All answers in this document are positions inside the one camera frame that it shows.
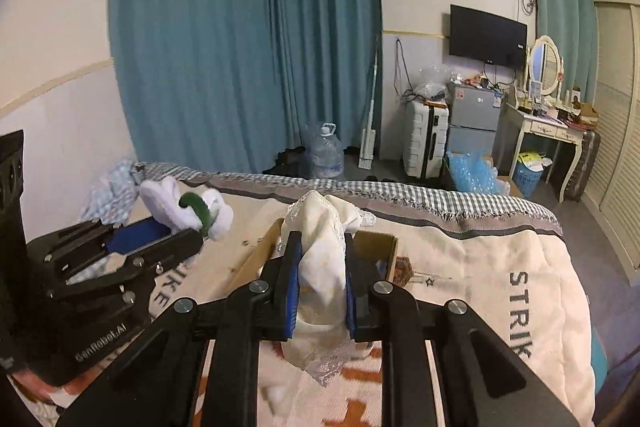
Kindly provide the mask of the clear water jug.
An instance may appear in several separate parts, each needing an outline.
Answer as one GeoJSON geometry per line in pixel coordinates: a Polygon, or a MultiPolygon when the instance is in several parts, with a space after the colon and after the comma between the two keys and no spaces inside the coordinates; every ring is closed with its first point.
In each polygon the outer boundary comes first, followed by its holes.
{"type": "Polygon", "coordinates": [[[333,122],[307,124],[304,130],[305,156],[312,179],[337,180],[344,173],[344,147],[333,122]]]}

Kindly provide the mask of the oval vanity mirror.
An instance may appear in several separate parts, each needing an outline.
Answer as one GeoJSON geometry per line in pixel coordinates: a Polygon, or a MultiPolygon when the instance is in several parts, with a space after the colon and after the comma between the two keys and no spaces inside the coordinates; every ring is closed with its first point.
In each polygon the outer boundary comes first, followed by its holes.
{"type": "Polygon", "coordinates": [[[538,37],[527,57],[527,91],[536,96],[560,95],[564,61],[558,46],[548,35],[538,37]]]}

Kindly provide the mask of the white suitcase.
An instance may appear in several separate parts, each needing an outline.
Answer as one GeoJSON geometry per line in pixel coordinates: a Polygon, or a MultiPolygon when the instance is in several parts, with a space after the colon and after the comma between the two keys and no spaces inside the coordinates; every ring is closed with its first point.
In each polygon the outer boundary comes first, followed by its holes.
{"type": "Polygon", "coordinates": [[[410,178],[440,175],[446,153],[448,106],[442,102],[411,101],[405,106],[402,165],[410,178]]]}

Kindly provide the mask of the cream lace cloth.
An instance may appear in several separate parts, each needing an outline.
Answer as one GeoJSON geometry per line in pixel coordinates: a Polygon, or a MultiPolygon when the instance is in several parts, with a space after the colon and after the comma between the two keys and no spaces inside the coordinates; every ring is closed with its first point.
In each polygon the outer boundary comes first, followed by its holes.
{"type": "Polygon", "coordinates": [[[282,223],[283,242],[292,232],[302,234],[295,329],[282,351],[321,386],[356,357],[356,345],[346,329],[345,236],[374,224],[372,213],[317,191],[288,207],[282,223]]]}

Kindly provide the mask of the cream louvered wardrobe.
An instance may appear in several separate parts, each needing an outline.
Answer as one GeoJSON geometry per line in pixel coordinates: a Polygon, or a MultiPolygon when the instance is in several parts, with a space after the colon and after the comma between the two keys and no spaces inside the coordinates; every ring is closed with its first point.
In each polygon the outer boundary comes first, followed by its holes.
{"type": "Polygon", "coordinates": [[[582,201],[639,284],[639,0],[598,0],[600,148],[582,201]]]}

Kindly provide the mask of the white sock with green band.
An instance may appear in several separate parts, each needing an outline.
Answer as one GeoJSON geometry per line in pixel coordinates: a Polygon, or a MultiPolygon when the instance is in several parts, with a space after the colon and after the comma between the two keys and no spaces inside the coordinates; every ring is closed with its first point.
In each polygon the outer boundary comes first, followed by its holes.
{"type": "Polygon", "coordinates": [[[220,241],[231,229],[233,209],[214,188],[181,193],[178,181],[165,176],[160,182],[143,181],[139,195],[151,216],[174,234],[191,229],[204,239],[220,241]]]}

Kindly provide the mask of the open cardboard box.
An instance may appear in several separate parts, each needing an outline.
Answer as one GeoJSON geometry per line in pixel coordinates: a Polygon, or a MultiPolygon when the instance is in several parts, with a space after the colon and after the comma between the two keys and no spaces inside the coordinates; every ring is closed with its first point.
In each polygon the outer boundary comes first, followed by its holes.
{"type": "MultiPolygon", "coordinates": [[[[266,262],[276,257],[282,222],[282,219],[278,219],[271,225],[252,253],[235,271],[224,291],[226,295],[235,288],[256,280],[266,262]]],[[[337,239],[330,239],[329,235],[329,232],[314,233],[311,239],[307,239],[304,234],[303,258],[299,265],[300,281],[304,286],[313,287],[316,291],[328,289],[329,283],[334,286],[341,283],[345,287],[347,251],[372,265],[380,279],[390,282],[394,279],[398,249],[398,239],[395,236],[372,232],[368,228],[349,229],[346,235],[338,234],[337,239]]]]}

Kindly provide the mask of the cream printed blanket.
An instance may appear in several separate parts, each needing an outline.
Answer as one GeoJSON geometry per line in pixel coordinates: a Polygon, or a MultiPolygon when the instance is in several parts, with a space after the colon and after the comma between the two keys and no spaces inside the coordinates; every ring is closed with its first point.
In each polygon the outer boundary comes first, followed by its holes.
{"type": "Polygon", "coordinates": [[[1,364],[79,388],[61,426],[587,426],[587,298],[525,199],[393,183],[174,172],[170,205],[229,231],[144,241],[99,279],[40,253],[1,364]]]}

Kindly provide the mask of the blue checkered bedding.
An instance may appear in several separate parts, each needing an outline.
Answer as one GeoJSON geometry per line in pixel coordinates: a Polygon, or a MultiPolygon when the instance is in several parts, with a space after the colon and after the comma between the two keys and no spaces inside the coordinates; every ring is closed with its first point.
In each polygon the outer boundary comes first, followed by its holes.
{"type": "Polygon", "coordinates": [[[104,225],[126,225],[144,179],[142,165],[123,159],[91,185],[77,222],[100,221],[104,225]]]}

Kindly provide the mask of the blue plastic bags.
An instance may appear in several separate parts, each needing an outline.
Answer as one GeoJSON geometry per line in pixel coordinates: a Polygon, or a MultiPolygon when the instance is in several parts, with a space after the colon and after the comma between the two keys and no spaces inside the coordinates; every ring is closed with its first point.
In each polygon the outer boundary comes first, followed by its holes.
{"type": "Polygon", "coordinates": [[[481,153],[447,153],[447,169],[458,192],[509,195],[510,185],[498,177],[498,170],[492,165],[492,159],[481,153]]]}

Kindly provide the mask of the black wall television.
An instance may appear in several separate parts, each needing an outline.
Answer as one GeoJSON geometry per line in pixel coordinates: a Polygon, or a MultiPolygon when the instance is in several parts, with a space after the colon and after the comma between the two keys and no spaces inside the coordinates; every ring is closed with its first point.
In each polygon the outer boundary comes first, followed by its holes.
{"type": "Polygon", "coordinates": [[[499,15],[450,5],[449,53],[520,70],[525,65],[527,26],[499,15]]]}

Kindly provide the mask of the large teal curtain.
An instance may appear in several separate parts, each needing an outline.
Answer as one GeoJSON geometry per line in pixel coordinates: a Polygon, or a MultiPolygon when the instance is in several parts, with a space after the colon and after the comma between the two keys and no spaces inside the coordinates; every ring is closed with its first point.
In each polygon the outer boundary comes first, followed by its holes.
{"type": "Polygon", "coordinates": [[[381,23],[381,0],[108,0],[138,157],[261,172],[322,122],[358,145],[381,23]]]}

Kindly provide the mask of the white dressing table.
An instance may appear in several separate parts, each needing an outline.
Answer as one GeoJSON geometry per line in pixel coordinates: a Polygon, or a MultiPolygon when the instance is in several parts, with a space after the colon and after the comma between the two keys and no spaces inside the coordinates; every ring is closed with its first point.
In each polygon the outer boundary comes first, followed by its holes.
{"type": "Polygon", "coordinates": [[[572,128],[568,124],[564,124],[562,121],[523,113],[515,106],[503,102],[501,105],[497,138],[495,142],[495,146],[498,146],[497,166],[501,165],[504,156],[506,156],[506,138],[508,137],[511,128],[516,129],[516,139],[510,158],[508,171],[509,179],[512,179],[514,176],[516,164],[518,163],[518,155],[521,153],[521,148],[526,135],[531,134],[539,136],[539,138],[546,138],[554,141],[556,143],[556,147],[553,158],[558,156],[561,143],[572,144],[574,146],[574,157],[570,163],[570,167],[568,167],[566,175],[564,176],[559,193],[559,202],[564,202],[566,199],[568,182],[570,182],[570,178],[573,176],[578,162],[582,157],[582,136],[584,135],[584,132],[580,129],[572,128]]]}

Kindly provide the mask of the blue waste basket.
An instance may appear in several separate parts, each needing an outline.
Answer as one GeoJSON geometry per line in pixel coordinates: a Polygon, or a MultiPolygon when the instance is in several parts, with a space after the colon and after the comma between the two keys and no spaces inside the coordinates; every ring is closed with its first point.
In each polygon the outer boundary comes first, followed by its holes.
{"type": "Polygon", "coordinates": [[[518,161],[513,173],[513,181],[525,198],[535,191],[544,170],[552,165],[552,159],[545,153],[524,152],[518,154],[518,161]]]}

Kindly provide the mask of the grey mini fridge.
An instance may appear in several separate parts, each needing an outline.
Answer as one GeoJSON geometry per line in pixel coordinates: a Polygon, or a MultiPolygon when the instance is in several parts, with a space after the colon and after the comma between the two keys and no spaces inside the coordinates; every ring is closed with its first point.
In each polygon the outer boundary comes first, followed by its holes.
{"type": "Polygon", "coordinates": [[[502,94],[454,82],[449,83],[449,92],[448,152],[490,156],[498,130],[502,94]]]}

